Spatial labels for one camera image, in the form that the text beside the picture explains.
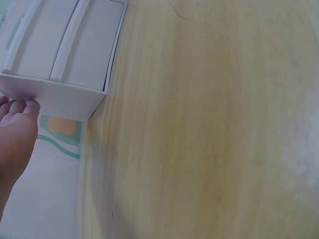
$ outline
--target white drawer unit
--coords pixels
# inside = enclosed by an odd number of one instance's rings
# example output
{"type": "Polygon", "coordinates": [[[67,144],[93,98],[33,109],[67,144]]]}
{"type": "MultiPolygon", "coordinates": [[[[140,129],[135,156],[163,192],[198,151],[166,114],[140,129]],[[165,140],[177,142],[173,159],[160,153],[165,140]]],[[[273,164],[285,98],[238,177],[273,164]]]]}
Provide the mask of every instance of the white drawer unit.
{"type": "Polygon", "coordinates": [[[0,29],[0,91],[41,113],[88,120],[105,97],[127,0],[12,0],[0,29]]]}

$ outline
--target drawer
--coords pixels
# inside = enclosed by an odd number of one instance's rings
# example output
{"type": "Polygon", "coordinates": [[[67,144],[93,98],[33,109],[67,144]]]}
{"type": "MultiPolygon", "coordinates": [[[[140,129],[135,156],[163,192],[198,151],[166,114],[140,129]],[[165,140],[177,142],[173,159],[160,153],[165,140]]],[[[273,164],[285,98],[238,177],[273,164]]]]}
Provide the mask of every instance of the drawer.
{"type": "Polygon", "coordinates": [[[8,51],[2,72],[49,80],[61,40],[77,2],[78,0],[20,0],[5,26],[6,32],[12,33],[9,34],[11,39],[1,45],[2,49],[8,51]]]}
{"type": "Polygon", "coordinates": [[[123,10],[124,4],[110,0],[80,1],[51,80],[102,91],[123,10]]]}
{"type": "Polygon", "coordinates": [[[48,116],[88,120],[108,91],[127,0],[11,1],[0,91],[35,98],[48,116]]]}

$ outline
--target wooden floor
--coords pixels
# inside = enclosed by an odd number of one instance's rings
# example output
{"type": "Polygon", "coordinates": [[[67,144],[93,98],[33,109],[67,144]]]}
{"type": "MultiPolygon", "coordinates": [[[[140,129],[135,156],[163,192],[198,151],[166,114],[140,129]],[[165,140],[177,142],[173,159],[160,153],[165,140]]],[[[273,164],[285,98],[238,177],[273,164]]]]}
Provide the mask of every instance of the wooden floor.
{"type": "Polygon", "coordinates": [[[129,0],[78,206],[81,239],[319,238],[319,1],[129,0]]]}

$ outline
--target skin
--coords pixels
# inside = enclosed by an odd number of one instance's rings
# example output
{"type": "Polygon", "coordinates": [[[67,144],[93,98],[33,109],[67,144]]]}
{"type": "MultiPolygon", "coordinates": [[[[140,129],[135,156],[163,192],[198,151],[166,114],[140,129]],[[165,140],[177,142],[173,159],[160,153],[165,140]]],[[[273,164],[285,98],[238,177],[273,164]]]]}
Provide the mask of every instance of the skin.
{"type": "Polygon", "coordinates": [[[40,104],[0,97],[0,220],[11,190],[25,171],[38,134],[40,104]]]}

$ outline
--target drawer handle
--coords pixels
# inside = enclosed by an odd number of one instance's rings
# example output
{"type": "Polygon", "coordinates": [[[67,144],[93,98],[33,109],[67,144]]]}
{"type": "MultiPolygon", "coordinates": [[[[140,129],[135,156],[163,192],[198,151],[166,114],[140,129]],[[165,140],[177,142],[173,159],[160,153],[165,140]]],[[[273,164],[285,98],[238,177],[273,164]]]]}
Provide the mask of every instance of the drawer handle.
{"type": "Polygon", "coordinates": [[[66,62],[68,60],[76,33],[79,29],[80,23],[84,13],[89,5],[90,0],[80,0],[78,6],[74,10],[70,23],[65,31],[58,54],[56,56],[54,66],[51,72],[50,80],[62,82],[62,76],[65,70],[66,62]]]}
{"type": "Polygon", "coordinates": [[[30,22],[36,13],[36,10],[38,9],[40,3],[42,0],[34,0],[32,5],[29,7],[28,11],[26,12],[23,21],[12,41],[11,47],[9,49],[9,54],[8,57],[5,61],[4,67],[2,72],[6,74],[11,74],[12,73],[12,67],[14,64],[14,60],[16,58],[17,52],[20,48],[20,45],[22,43],[22,40],[24,38],[24,35],[28,29],[28,26],[30,25],[30,22]]]}

